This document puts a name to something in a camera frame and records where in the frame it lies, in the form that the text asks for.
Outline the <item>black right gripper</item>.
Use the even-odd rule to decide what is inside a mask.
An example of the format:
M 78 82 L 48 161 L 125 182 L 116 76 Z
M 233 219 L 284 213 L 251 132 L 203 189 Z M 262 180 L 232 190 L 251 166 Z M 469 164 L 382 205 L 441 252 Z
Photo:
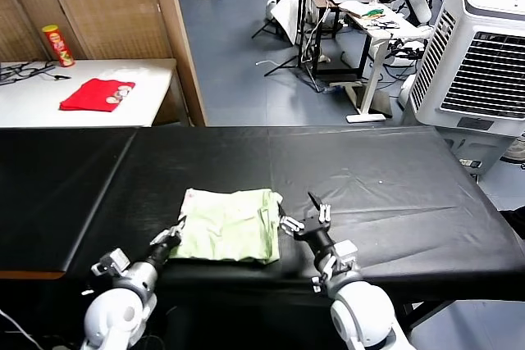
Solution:
M 328 255 L 335 253 L 334 241 L 328 234 L 331 222 L 331 205 L 324 203 L 320 197 L 312 192 L 308 196 L 318 211 L 318 220 L 307 218 L 298 221 L 288 216 L 280 203 L 277 204 L 279 224 L 288 235 L 294 236 L 294 240 L 305 242 L 312 251 L 315 260 L 320 261 Z

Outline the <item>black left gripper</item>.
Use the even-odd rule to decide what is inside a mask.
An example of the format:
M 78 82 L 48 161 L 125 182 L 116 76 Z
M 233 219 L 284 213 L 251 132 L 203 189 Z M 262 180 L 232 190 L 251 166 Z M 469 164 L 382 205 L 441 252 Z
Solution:
M 180 245 L 182 231 L 185 227 L 186 215 L 180 216 L 169 229 L 162 230 L 149 243 L 148 262 L 150 264 L 164 264 L 171 250 Z

